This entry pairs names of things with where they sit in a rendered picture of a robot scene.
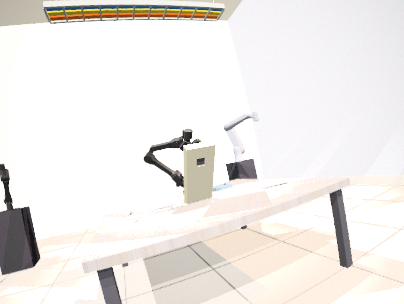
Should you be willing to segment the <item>cream service panel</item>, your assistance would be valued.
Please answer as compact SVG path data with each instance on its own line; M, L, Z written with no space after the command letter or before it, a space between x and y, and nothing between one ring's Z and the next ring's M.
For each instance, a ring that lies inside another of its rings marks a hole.
M183 145L185 203L212 198L215 147L212 141Z

